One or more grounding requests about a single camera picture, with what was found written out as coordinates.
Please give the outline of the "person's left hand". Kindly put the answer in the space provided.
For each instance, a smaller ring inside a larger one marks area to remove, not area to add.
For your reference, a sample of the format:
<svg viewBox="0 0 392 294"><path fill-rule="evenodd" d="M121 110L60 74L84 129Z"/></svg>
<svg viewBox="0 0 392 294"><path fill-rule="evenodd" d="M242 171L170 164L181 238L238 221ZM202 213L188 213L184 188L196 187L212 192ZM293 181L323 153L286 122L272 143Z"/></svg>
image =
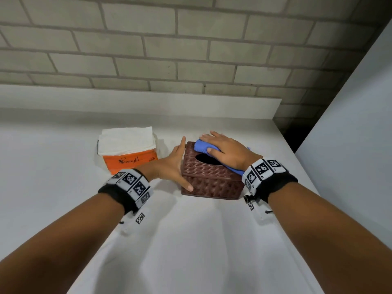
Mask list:
<svg viewBox="0 0 392 294"><path fill-rule="evenodd" d="M174 147L169 156L142 164L136 167L135 170L141 172L149 182L155 179L172 181L172 172L181 173L181 164L185 152L185 146L186 137L183 136L180 145Z"/></svg>

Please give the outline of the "person's right hand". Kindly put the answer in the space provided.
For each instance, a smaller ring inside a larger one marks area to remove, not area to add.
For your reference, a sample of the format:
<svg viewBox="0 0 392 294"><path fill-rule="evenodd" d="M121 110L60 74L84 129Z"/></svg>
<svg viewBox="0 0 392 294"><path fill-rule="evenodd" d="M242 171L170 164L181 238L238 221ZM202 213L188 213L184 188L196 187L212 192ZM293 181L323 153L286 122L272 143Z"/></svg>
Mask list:
<svg viewBox="0 0 392 294"><path fill-rule="evenodd" d="M230 138L229 141L215 141L211 139L211 135L202 134L199 139L213 144L218 147L223 153L228 155L228 165L231 168L246 171L247 168L254 162L263 158L262 155L252 152L246 146Z"/></svg>

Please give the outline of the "blue cleaning cloth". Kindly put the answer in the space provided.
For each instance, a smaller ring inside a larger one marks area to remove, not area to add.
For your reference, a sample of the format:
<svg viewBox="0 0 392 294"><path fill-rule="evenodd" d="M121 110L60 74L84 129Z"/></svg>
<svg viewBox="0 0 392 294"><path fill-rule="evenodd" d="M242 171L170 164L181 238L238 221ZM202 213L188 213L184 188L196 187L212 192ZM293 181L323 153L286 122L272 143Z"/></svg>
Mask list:
<svg viewBox="0 0 392 294"><path fill-rule="evenodd" d="M208 155L210 158L215 159L212 155L210 155L210 154L208 153L208 151L207 151L208 148L214 148L215 150L221 152L221 150L220 150L218 147L216 147L215 145L210 144L210 143L207 143L207 142L204 142L204 141L202 141L202 140L200 140L200 139L197 140L197 141L195 142L195 144L194 144L194 150L195 150L196 152L206 154L206 155ZM244 171L242 171L242 170L238 170L238 169L231 168L231 167L229 167L229 166L227 166L227 165L225 165L225 164L222 164L222 163L220 163L220 165L226 167L227 169L229 169L230 171L232 171L232 172L234 172L234 173L236 173L236 174L238 174L238 175L241 175L241 176L242 176L242 175L244 174Z"/></svg>

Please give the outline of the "brown wicker tissue box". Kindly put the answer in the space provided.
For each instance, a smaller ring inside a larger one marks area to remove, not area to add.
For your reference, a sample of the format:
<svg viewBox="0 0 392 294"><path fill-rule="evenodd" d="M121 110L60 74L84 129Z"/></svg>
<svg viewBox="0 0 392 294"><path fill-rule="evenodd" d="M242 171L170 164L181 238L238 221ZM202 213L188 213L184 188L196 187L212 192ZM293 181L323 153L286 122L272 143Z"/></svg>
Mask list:
<svg viewBox="0 0 392 294"><path fill-rule="evenodd" d="M185 146L181 165L182 176L193 186L193 191L181 188L186 196L238 200L244 189L242 176L229 170L216 159L194 150L195 142Z"/></svg>

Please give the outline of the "person's left forearm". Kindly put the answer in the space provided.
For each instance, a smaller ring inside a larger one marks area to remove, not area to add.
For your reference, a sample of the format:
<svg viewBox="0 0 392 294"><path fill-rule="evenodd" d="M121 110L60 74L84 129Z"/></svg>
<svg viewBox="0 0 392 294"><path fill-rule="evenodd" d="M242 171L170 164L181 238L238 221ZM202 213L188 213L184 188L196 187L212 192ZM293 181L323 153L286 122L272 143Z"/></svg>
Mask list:
<svg viewBox="0 0 392 294"><path fill-rule="evenodd" d="M99 193L0 261L0 294L66 294L124 216Z"/></svg>

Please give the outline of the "person's right forearm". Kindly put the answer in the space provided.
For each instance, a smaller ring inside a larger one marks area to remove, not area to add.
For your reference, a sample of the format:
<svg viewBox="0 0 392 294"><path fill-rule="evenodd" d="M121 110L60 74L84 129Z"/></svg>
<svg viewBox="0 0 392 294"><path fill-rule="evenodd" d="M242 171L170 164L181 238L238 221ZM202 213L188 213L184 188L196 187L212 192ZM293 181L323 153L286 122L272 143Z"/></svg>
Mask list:
<svg viewBox="0 0 392 294"><path fill-rule="evenodd" d="M268 203L325 294L392 294L392 250L361 224L295 182Z"/></svg>

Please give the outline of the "black marker wristband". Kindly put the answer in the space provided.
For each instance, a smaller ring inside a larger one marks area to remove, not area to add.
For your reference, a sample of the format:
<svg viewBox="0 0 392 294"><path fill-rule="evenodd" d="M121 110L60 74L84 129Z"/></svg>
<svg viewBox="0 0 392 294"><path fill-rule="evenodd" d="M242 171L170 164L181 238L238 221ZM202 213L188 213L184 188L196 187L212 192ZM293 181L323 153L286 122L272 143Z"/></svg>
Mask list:
<svg viewBox="0 0 392 294"><path fill-rule="evenodd" d="M268 204L269 196L298 179L276 159L261 158L242 173L242 182L247 189L243 198L255 221L262 225L274 215Z"/></svg>
<svg viewBox="0 0 392 294"><path fill-rule="evenodd" d="M153 229L156 216L150 206L153 188L150 182L157 177L153 166L122 169L113 175L99 190L124 208L125 220L120 221L119 233L123 236Z"/></svg>

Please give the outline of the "orange tissue packet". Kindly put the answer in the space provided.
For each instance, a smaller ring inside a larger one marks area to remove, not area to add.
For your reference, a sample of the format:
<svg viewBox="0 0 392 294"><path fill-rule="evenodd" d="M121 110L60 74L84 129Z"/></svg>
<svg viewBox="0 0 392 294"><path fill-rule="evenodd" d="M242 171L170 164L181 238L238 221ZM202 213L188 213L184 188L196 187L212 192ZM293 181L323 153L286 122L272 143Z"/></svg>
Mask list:
<svg viewBox="0 0 392 294"><path fill-rule="evenodd" d="M158 160L152 127L103 129L97 141L97 154L110 174Z"/></svg>

